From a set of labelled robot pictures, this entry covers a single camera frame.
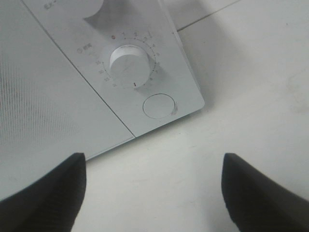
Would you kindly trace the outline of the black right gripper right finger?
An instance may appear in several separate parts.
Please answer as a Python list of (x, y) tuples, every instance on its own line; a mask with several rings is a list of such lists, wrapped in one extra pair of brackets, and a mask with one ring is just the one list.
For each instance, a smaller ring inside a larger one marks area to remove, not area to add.
[(241, 232), (309, 230), (309, 202), (237, 154), (224, 155), (222, 195), (231, 220)]

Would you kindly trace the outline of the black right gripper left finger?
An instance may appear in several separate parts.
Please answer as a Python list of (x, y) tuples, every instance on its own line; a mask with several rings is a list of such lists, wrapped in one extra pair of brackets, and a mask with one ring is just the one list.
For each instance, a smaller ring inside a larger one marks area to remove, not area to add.
[(0, 230), (70, 232), (85, 191), (85, 155), (74, 153), (30, 186), (0, 202)]

